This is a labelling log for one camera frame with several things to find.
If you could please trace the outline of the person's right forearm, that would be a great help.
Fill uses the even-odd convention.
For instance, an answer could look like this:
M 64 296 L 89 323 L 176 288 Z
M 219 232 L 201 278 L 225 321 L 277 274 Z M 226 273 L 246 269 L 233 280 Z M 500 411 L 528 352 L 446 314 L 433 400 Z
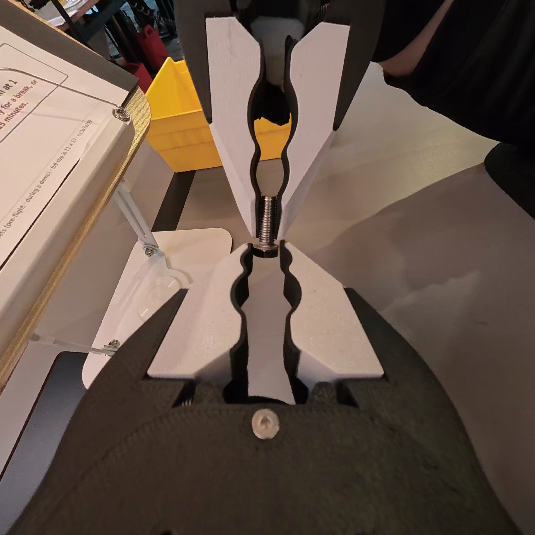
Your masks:
M 498 142 L 534 149 L 534 1 L 452 1 L 414 69 L 385 83 Z

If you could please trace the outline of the yellow plastic bin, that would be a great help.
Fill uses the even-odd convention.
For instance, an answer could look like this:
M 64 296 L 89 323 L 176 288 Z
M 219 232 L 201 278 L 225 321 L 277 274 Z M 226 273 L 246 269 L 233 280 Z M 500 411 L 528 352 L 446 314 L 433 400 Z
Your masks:
M 147 141 L 174 172 L 223 165 L 185 61 L 168 57 L 146 97 L 151 108 Z

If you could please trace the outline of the printed instruction sheet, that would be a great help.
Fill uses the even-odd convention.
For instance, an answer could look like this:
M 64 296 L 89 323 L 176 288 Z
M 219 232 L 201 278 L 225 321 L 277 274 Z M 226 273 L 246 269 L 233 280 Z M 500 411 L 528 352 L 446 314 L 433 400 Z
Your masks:
M 1 277 L 58 265 L 132 155 L 139 78 L 39 18 L 1 25 Z

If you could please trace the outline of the metal stand strut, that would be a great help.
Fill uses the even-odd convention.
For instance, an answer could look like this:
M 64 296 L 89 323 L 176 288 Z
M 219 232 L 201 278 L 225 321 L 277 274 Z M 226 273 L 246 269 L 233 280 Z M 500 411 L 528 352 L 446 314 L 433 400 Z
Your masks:
M 131 195 L 130 185 L 126 180 L 123 179 L 118 183 L 112 198 L 137 235 L 145 256 L 152 257 L 160 254 L 161 250 L 158 246 L 156 238 L 154 237 L 140 209 L 137 207 Z
M 81 353 L 94 353 L 94 354 L 100 354 L 100 355 L 106 355 L 106 356 L 113 356 L 113 354 L 119 349 L 120 342 L 119 340 L 111 340 L 108 344 L 104 345 L 103 347 L 92 347 L 87 346 L 83 344 L 76 344 L 73 342 L 67 342 L 64 340 L 60 340 L 58 338 L 50 337 L 50 336 L 43 336 L 38 334 L 33 334 L 30 337 L 30 341 L 36 342 L 38 344 L 45 344 L 48 346 L 56 346 L 61 348 L 64 351 L 71 351 L 71 352 L 81 352 Z

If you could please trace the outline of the steel hex bolt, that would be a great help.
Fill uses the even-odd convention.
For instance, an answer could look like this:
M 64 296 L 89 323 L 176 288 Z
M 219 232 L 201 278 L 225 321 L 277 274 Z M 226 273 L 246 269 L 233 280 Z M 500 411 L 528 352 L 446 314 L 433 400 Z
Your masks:
M 277 197 L 260 195 L 257 211 L 256 234 L 252 239 L 253 254 L 259 258 L 271 259 L 278 255 L 276 236 Z

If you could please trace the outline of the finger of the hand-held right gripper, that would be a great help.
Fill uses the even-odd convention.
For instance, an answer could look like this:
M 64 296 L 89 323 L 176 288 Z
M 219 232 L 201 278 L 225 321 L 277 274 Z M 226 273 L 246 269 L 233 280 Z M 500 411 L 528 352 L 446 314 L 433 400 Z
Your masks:
M 350 27 L 319 23 L 293 47 L 289 81 L 297 119 L 286 148 L 288 180 L 280 203 L 278 237 L 284 237 L 303 204 L 334 137 L 334 118 Z
M 256 138 L 250 103 L 261 78 L 261 46 L 235 17 L 206 18 L 210 130 L 240 215 L 257 235 L 257 193 L 251 178 Z

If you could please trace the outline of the red container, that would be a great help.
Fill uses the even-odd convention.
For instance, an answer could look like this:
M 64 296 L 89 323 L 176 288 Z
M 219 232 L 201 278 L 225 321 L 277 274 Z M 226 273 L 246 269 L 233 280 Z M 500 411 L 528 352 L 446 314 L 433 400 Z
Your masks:
M 149 89 L 153 75 L 156 75 L 169 54 L 156 29 L 147 25 L 135 34 L 137 43 L 144 55 L 144 61 L 136 65 L 134 74 L 138 78 L 138 85 L 144 93 Z

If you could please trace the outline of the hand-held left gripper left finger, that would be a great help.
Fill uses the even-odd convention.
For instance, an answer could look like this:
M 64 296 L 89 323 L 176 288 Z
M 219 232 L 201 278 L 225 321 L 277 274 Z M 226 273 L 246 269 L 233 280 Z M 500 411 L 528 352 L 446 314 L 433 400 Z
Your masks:
M 148 368 L 153 378 L 248 380 L 247 320 L 253 246 L 244 244 L 187 290 Z

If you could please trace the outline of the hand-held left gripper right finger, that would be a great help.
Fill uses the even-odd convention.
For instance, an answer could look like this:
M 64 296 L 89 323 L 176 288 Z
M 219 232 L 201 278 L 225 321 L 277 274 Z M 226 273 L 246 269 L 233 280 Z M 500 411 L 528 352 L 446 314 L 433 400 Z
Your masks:
M 305 387 L 347 379 L 380 378 L 384 369 L 336 278 L 289 242 L 280 243 L 284 297 L 284 368 Z

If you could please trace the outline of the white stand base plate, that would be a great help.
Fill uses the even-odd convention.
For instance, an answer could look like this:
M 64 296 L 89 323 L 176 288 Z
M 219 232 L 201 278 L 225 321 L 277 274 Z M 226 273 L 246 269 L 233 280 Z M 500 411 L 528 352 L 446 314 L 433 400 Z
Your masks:
M 93 341 L 103 347 L 119 340 L 120 347 L 172 297 L 183 298 L 232 248 L 221 228 L 155 232 L 160 254 L 147 257 L 137 243 L 126 263 Z

